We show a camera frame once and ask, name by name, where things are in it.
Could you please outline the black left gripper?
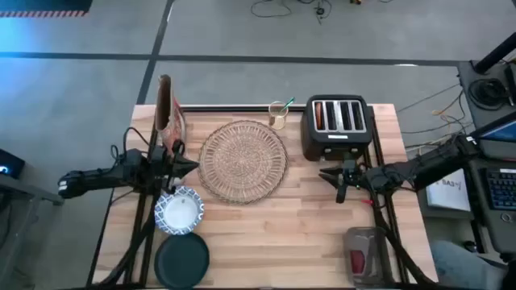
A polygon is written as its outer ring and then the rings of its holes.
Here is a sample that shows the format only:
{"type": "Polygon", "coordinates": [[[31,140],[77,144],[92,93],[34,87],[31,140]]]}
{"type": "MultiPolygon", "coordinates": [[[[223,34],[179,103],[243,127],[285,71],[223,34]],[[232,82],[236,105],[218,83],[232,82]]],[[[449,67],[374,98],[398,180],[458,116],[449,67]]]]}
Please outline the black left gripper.
{"type": "Polygon", "coordinates": [[[166,146],[154,146],[151,154],[154,177],[162,181],[162,187],[172,190],[177,180],[184,178],[198,168],[199,162],[185,158],[181,154],[169,153],[166,146]]]}

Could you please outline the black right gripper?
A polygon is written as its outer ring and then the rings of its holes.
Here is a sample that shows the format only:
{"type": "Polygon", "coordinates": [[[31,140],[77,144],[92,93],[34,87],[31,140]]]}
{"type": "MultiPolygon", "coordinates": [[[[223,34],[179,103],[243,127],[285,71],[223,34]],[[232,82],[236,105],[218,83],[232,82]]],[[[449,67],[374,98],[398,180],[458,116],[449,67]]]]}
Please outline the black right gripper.
{"type": "Polygon", "coordinates": [[[343,204],[347,196],[347,187],[361,186],[362,170],[355,160],[346,159],[340,166],[322,168],[318,175],[337,189],[336,202],[343,204]]]}

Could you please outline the blue patterned white bowl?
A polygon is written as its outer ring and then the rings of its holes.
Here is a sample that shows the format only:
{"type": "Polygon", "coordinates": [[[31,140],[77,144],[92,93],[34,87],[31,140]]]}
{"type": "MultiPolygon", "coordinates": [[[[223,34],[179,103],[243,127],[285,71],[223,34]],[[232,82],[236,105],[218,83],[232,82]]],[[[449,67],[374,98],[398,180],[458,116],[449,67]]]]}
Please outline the blue patterned white bowl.
{"type": "Polygon", "coordinates": [[[187,186],[178,186],[172,192],[161,190],[154,207],[156,226],[171,235],[185,235],[202,221],[205,205],[200,195],[187,186]]]}

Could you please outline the round woven wicker placemat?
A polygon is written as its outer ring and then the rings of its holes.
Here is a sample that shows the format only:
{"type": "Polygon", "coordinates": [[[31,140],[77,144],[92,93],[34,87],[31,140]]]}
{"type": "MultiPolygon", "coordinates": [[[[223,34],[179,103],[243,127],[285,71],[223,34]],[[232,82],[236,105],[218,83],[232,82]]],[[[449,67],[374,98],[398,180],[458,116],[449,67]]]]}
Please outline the round woven wicker placemat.
{"type": "Polygon", "coordinates": [[[253,120],[229,122],[202,144],[198,176],[208,193],[235,205],[256,203],[278,189],[289,157],[281,137],[253,120]]]}

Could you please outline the orange cereal box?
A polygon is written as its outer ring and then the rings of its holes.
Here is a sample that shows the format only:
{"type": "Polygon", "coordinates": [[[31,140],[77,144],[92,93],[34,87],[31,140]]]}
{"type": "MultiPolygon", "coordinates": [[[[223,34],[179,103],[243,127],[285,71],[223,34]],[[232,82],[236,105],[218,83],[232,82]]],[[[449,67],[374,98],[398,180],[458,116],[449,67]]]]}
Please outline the orange cereal box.
{"type": "Polygon", "coordinates": [[[186,124],[182,108],[173,94],[173,80],[163,74],[159,77],[156,99],[155,128],[161,143],[170,155],[185,152],[186,124]]]}

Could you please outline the amber glass cup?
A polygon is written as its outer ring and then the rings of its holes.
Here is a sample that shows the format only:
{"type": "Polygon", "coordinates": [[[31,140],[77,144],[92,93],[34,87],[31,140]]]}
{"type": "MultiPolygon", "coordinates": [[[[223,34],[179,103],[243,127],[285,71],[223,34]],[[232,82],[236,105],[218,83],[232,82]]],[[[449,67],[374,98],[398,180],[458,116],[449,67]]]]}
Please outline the amber glass cup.
{"type": "Polygon", "coordinates": [[[275,101],[268,107],[268,124],[274,130],[280,130],[285,126],[286,116],[289,110],[285,107],[285,103],[275,101]]]}

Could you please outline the small red cup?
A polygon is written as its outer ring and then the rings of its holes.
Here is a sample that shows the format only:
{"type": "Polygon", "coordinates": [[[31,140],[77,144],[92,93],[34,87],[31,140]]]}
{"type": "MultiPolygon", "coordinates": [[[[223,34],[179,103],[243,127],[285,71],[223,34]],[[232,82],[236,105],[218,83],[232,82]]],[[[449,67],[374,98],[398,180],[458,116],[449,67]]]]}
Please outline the small red cup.
{"type": "Polygon", "coordinates": [[[352,250],[350,251],[350,260],[352,273],[354,275],[362,275],[364,273],[366,259],[363,251],[352,250]]]}

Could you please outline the dark green round plate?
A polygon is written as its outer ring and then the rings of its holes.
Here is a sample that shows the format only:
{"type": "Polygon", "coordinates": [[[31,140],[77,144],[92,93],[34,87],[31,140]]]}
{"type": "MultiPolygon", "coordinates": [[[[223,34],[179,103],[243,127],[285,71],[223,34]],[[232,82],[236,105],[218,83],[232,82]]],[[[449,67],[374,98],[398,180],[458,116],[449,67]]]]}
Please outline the dark green round plate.
{"type": "Polygon", "coordinates": [[[170,235],[159,246],[154,259],[157,280],[166,288],[191,290],[198,285],[210,265],[210,252],[195,233],[170,235]]]}

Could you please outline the black four-slot toaster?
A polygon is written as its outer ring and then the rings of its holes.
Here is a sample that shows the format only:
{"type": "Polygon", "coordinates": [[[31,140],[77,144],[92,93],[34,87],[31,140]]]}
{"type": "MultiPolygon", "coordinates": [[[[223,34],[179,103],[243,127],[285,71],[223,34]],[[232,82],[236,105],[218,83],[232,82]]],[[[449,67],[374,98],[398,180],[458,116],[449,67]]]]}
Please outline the black four-slot toaster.
{"type": "Polygon", "coordinates": [[[371,112],[359,95],[311,97],[301,118],[302,153],[309,161],[359,159],[372,142],[371,112]],[[322,103],[324,129],[318,130],[315,103],[322,103]]]}

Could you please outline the white paper sheet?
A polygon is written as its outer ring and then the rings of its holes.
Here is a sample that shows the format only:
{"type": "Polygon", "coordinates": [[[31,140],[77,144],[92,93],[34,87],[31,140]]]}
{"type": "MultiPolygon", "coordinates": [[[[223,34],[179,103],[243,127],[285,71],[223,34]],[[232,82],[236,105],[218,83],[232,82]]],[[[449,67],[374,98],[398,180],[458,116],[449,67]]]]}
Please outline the white paper sheet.
{"type": "Polygon", "coordinates": [[[459,169],[426,187],[427,204],[431,207],[470,212],[464,170],[459,169]]]}

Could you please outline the person's leg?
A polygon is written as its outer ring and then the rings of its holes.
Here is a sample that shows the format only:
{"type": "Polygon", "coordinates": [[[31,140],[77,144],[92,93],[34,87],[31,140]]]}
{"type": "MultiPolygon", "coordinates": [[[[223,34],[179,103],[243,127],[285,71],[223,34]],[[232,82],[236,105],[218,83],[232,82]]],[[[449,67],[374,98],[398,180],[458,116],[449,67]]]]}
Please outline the person's leg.
{"type": "Polygon", "coordinates": [[[453,242],[431,242],[439,283],[469,290],[516,290],[516,260],[507,265],[489,263],[453,242]]]}

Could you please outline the grey metal stand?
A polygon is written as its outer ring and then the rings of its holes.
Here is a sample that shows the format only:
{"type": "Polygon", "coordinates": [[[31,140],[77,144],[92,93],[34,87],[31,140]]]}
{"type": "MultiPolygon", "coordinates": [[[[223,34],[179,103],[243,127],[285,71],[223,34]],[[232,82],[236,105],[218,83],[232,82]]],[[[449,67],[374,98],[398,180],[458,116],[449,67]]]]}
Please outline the grey metal stand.
{"type": "Polygon", "coordinates": [[[12,196],[6,221],[8,234],[6,237],[0,234],[0,290],[6,290],[27,232],[35,222],[40,202],[63,205],[64,199],[6,175],[0,175],[0,193],[12,196]]]}

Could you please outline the laptop screen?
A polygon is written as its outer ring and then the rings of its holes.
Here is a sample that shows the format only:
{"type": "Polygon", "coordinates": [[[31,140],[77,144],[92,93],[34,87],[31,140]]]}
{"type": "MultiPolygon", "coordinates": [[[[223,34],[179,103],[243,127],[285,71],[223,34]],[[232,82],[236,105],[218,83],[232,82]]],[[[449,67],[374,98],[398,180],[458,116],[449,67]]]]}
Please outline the laptop screen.
{"type": "Polygon", "coordinates": [[[470,136],[486,158],[516,161],[516,111],[473,131],[470,136]]]}

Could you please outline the black device with blue light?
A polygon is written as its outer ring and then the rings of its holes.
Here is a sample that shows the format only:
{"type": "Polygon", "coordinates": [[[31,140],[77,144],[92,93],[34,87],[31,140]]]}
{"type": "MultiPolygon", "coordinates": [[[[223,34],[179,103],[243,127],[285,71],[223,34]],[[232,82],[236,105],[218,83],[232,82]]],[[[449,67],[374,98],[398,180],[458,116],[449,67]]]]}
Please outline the black device with blue light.
{"type": "Polygon", "coordinates": [[[0,174],[18,179],[26,162],[8,151],[0,149],[0,174]]]}

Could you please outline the grey laptop base with keyboard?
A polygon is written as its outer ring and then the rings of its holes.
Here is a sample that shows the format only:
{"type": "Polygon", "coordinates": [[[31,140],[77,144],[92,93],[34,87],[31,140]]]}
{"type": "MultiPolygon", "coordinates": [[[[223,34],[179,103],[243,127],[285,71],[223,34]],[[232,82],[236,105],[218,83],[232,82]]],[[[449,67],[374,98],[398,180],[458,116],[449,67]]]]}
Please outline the grey laptop base with keyboard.
{"type": "Polygon", "coordinates": [[[516,254],[516,163],[475,159],[467,171],[474,215],[494,250],[516,254]]]}

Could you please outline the black pole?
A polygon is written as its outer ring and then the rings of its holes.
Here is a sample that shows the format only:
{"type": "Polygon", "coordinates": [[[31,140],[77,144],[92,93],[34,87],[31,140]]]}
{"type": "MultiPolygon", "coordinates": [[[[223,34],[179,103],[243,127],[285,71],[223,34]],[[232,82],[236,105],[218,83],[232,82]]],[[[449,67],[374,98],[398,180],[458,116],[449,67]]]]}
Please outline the black pole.
{"type": "Polygon", "coordinates": [[[482,60],[474,64],[473,70],[479,74],[486,73],[514,49],[516,49],[516,32],[500,43],[482,60]]]}

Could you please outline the dark mat with hazard stripes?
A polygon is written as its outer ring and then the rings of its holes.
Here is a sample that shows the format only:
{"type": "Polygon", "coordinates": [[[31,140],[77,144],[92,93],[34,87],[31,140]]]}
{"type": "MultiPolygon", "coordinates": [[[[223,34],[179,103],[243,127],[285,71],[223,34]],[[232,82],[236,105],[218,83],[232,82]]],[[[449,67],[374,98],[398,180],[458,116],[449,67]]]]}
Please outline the dark mat with hazard stripes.
{"type": "Polygon", "coordinates": [[[64,18],[87,14],[93,0],[0,0],[0,18],[64,18]]]}

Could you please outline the black aluminium table frame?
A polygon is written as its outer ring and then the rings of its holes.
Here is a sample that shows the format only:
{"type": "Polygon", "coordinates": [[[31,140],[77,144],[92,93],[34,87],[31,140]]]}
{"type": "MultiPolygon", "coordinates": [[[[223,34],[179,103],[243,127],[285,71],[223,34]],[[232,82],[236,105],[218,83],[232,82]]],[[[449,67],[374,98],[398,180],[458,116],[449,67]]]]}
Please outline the black aluminium table frame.
{"type": "MultiPolygon", "coordinates": [[[[254,120],[267,125],[268,105],[204,107],[183,106],[187,122],[187,152],[196,160],[206,138],[233,121],[254,120]]],[[[406,150],[392,104],[374,104],[380,146],[370,146],[372,165],[377,161],[406,161],[406,150]]],[[[350,188],[344,204],[335,203],[335,190],[318,177],[318,170],[331,163],[304,159],[300,144],[301,112],[290,112],[286,126],[277,131],[289,155],[289,170],[282,186],[271,196],[252,205],[229,205],[210,195],[191,172],[185,184],[199,192],[206,215],[195,232],[210,249],[210,266],[199,288],[351,288],[344,258],[344,234],[355,226],[372,226],[368,194],[350,188]]],[[[89,274],[88,286],[100,283],[122,258],[129,246],[138,207],[149,214],[152,197],[131,193],[110,206],[106,214],[99,254],[89,274]]],[[[400,190],[392,196],[385,219],[396,217],[402,245],[425,275],[439,281],[427,232],[415,193],[400,190]]],[[[155,230],[138,250],[133,270],[119,285],[129,281],[138,288],[164,288],[154,274],[154,255],[166,234],[155,230]]]]}

